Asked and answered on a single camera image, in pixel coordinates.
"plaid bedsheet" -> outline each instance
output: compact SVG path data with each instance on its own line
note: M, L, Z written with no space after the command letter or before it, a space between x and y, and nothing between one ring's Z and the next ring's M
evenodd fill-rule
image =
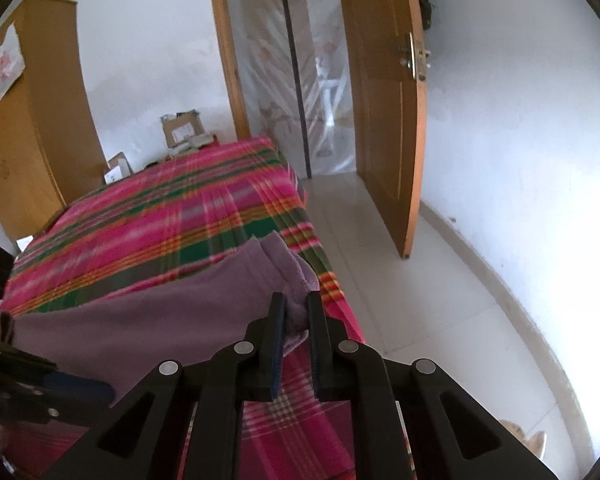
M272 231L314 269L328 316L363 341L298 179L266 137L177 158L83 197L16 261L0 311L34 315L176 280ZM314 398L307 345L285 358L275 402L246 403L242 435L241 455L255 457L243 462L244 478L324 480L354 467L348 403ZM40 474L74 441L20 429L8 457Z

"folded garment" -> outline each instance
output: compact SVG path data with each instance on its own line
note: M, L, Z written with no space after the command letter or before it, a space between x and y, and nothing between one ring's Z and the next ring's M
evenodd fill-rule
M161 361L208 360L265 317L273 292L287 298L285 354L307 337L311 267L278 233L252 238L207 270L175 282L75 308L14 320L13 345L59 370L105 381L123 397Z

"wooden cabinet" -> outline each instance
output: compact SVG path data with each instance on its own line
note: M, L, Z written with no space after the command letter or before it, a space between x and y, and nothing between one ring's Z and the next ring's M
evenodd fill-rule
M82 81L76 3L24 0L0 45L11 23L26 67L0 101L0 222L22 238L103 186L107 163Z

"white plastic bag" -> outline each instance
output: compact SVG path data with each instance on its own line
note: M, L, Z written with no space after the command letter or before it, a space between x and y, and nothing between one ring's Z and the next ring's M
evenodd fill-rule
M15 26L11 23L0 46L0 100L22 72L24 72L24 58L20 51L20 40Z

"wooden door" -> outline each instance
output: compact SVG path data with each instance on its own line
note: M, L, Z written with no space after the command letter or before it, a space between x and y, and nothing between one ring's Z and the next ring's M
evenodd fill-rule
M358 173L398 252L408 257L418 219L426 127L420 6L418 0L342 0L342 13Z

